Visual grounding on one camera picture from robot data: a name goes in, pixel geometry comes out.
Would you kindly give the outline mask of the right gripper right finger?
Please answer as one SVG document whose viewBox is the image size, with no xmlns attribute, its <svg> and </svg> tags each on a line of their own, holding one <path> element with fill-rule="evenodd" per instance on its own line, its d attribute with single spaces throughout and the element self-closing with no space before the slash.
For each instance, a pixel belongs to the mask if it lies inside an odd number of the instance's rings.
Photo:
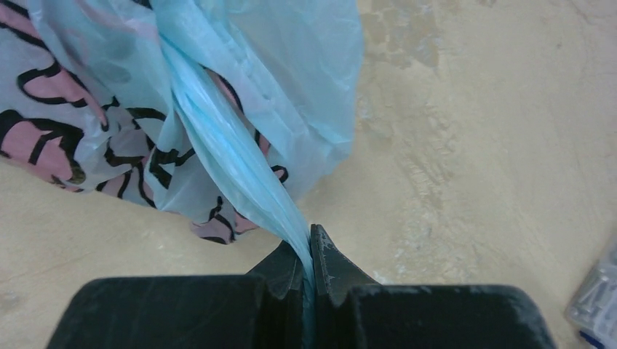
<svg viewBox="0 0 617 349">
<path fill-rule="evenodd" d="M 383 285 L 311 226 L 316 348 L 554 348 L 538 306 L 495 284 Z"/>
</svg>

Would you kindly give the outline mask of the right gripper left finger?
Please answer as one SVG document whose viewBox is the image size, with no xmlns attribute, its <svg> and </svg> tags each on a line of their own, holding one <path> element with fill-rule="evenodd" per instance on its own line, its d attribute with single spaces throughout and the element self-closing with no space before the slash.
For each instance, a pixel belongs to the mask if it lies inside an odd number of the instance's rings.
<svg viewBox="0 0 617 349">
<path fill-rule="evenodd" d="M 99 278 L 49 348 L 299 348 L 303 269 L 287 243 L 243 275 Z"/>
</svg>

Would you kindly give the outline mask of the light blue printed plastic bag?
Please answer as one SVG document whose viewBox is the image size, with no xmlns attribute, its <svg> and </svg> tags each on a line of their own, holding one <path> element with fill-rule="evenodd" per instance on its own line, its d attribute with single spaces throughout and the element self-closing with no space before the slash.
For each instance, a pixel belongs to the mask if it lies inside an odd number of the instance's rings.
<svg viewBox="0 0 617 349">
<path fill-rule="evenodd" d="M 296 201 L 351 153 L 363 44 L 356 1 L 3 1 L 1 207 L 98 192 L 221 244 L 267 230 L 314 348 Z"/>
</svg>

